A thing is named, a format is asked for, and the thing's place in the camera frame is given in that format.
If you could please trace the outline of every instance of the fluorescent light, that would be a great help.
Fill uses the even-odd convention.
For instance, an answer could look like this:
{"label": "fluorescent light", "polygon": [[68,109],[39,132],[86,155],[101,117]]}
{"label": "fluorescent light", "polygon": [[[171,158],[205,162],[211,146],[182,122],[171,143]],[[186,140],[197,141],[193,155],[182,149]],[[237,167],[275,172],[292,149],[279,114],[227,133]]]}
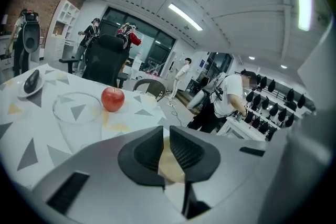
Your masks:
{"label": "fluorescent light", "polygon": [[170,8],[171,10],[179,14],[182,18],[184,18],[187,22],[189,22],[193,27],[195,27],[198,31],[203,30],[194,20],[192,20],[188,15],[186,15],[183,11],[181,11],[179,8],[177,8],[173,4],[170,4],[168,8]]}
{"label": "fluorescent light", "polygon": [[311,22],[312,0],[299,0],[299,28],[308,31]]}

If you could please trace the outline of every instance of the apple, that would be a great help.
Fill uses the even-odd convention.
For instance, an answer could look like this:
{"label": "apple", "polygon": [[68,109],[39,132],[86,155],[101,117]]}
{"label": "apple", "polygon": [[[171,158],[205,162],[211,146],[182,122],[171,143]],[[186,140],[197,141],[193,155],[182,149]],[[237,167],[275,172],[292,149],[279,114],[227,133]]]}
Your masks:
{"label": "apple", "polygon": [[107,111],[115,112],[122,107],[125,95],[122,90],[115,87],[108,87],[101,94],[101,102]]}

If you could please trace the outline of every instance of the white pants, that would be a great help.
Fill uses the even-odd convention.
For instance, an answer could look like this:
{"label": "white pants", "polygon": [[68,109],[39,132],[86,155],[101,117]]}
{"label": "white pants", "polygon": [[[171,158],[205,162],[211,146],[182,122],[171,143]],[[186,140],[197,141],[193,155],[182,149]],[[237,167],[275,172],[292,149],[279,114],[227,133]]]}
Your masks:
{"label": "white pants", "polygon": [[174,79],[173,91],[172,91],[172,94],[169,96],[171,99],[175,97],[177,93],[177,87],[179,86],[180,83],[181,83],[181,80]]}

